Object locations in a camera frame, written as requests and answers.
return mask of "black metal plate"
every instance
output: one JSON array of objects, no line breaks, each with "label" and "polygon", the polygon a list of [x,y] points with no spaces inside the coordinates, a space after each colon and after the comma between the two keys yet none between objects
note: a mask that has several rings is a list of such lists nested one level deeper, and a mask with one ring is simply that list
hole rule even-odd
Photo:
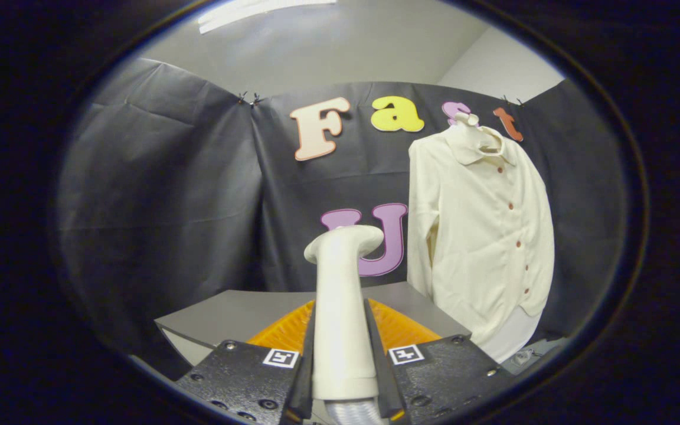
[{"label": "black metal plate", "polygon": [[416,345],[423,359],[413,349],[400,355],[410,362],[392,366],[397,385],[406,404],[410,423],[429,423],[436,417],[459,414],[477,406],[480,398],[508,387],[513,376],[495,363],[474,342],[463,335]]},{"label": "black metal plate", "polygon": [[291,368],[265,365],[264,360],[271,351],[245,342],[223,341],[177,384],[214,406],[246,419],[262,425],[278,425],[300,356],[294,354],[297,357]]}]

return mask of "shirt sleeve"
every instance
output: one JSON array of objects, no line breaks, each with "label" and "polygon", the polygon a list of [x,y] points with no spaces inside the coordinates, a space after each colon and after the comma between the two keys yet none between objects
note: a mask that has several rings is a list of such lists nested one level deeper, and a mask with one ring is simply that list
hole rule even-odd
[{"label": "shirt sleeve", "polygon": [[408,149],[410,184],[408,185],[408,272],[407,280],[419,293],[432,299],[432,261],[434,237],[438,223],[440,182],[437,167],[427,161],[427,151],[416,140]]}]

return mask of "white wall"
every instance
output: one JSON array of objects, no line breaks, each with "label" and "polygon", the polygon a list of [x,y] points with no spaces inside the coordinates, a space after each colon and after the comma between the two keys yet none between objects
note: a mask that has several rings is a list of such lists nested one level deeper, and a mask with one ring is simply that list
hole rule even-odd
[{"label": "white wall", "polygon": [[435,0],[340,0],[287,8],[200,34],[197,16],[138,56],[261,97],[351,81],[437,84],[488,24]]},{"label": "white wall", "polygon": [[510,102],[526,102],[564,76],[501,30],[490,27],[438,81],[440,86],[475,91]]}]

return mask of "ceiling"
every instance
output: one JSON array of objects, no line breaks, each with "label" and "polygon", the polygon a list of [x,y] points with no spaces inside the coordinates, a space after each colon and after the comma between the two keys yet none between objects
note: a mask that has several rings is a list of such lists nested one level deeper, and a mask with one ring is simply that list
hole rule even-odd
[{"label": "ceiling", "polygon": [[436,84],[488,29],[437,0],[338,0],[259,14],[203,35],[198,16],[138,56],[261,97],[349,81]]}]

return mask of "purple letter u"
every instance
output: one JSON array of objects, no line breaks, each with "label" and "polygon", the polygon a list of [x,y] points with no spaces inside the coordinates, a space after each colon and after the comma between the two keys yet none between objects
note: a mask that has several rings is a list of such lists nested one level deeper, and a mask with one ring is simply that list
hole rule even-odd
[{"label": "purple letter u", "polygon": [[[358,274],[380,276],[387,274],[403,262],[403,216],[408,213],[404,204],[383,204],[372,210],[372,215],[382,221],[385,233],[385,253],[377,259],[358,259]],[[334,210],[322,215],[322,224],[328,230],[339,226],[351,226],[361,220],[358,210]]]}]

